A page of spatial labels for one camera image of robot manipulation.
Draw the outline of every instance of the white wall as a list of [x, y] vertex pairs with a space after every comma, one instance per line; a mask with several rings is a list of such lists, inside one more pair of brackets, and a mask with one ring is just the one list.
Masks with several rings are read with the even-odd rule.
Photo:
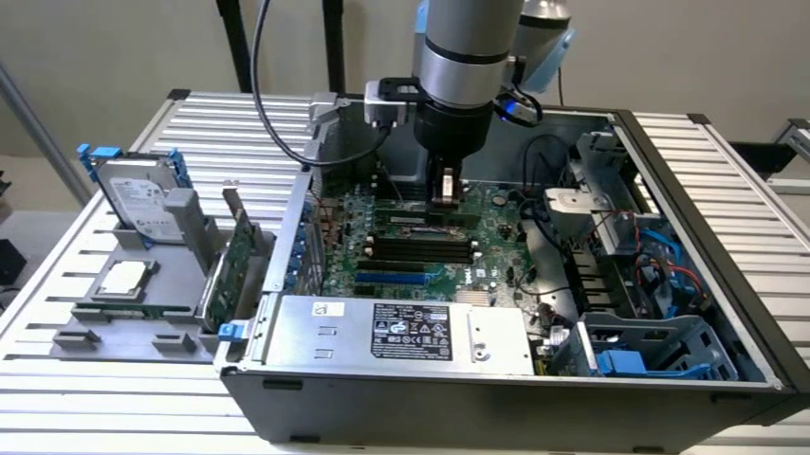
[[[0, 58], [66, 154], [128, 147], [170, 88], [237, 89], [212, 0], [0, 0]], [[0, 132], [38, 155], [1, 100]]]
[[[347, 80], [360, 91], [409, 72], [417, 2], [345, 3]], [[568, 3], [568, 104], [703, 112], [748, 140], [810, 117], [810, 1]], [[257, 0], [241, 4], [252, 34]], [[269, 13], [263, 90], [325, 89], [320, 1], [275, 0]], [[128, 145], [173, 87], [236, 90], [213, 0], [0, 0], [0, 58], [66, 152], [81, 141]], [[37, 155], [1, 102], [0, 135], [0, 155]]]

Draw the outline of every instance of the blue latch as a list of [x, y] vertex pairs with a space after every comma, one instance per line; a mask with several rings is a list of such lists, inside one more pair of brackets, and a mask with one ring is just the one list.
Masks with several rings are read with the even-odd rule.
[[244, 334], [244, 325], [241, 324], [222, 324], [218, 326], [218, 332], [216, 337], [220, 341], [229, 341], [230, 343], [241, 341]]
[[609, 350], [596, 354], [599, 372], [604, 376], [617, 377], [660, 377], [671, 379], [700, 379], [711, 365], [700, 363], [687, 370], [647, 370], [642, 353], [638, 351]]
[[89, 157], [93, 159], [114, 159], [121, 155], [120, 147], [96, 147]]
[[76, 153], [78, 154], [78, 162], [85, 167], [86, 175], [89, 175], [89, 181], [98, 183], [98, 174], [92, 168], [92, 162], [89, 161], [89, 144], [81, 144], [76, 148]]
[[185, 167], [185, 160], [182, 158], [182, 154], [177, 151], [177, 148], [173, 148], [168, 153], [168, 159], [172, 161], [174, 165], [174, 175], [177, 176], [177, 183], [182, 188], [193, 188], [190, 185], [190, 179], [188, 178], [188, 168]]

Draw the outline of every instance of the sticker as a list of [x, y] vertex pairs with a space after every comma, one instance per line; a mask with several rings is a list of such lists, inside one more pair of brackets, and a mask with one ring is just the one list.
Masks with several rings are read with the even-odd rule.
[[170, 213], [162, 209], [162, 189], [150, 180], [112, 177], [112, 192], [134, 230], [156, 242], [180, 242], [182, 235]]
[[376, 358], [453, 360], [449, 307], [375, 303], [371, 354]]
[[343, 317], [345, 312], [345, 303], [341, 301], [316, 301], [312, 304], [312, 315], [313, 316], [331, 316], [335, 318]]
[[395, 225], [423, 225], [425, 223], [425, 219], [409, 218], [404, 216], [392, 216], [388, 218], [388, 222]]

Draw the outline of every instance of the motherboard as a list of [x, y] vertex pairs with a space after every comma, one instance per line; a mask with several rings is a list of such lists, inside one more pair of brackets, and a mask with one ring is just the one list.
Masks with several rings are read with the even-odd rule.
[[436, 214], [421, 201], [379, 197], [372, 186], [344, 189], [331, 188], [319, 209], [324, 296], [521, 306], [515, 281], [531, 262], [517, 191], [467, 183], [459, 210]]

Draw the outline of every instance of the power supply label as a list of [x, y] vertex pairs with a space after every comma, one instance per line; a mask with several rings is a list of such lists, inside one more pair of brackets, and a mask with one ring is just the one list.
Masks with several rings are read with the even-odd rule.
[[453, 360], [447, 306], [375, 303], [371, 354], [376, 358]]

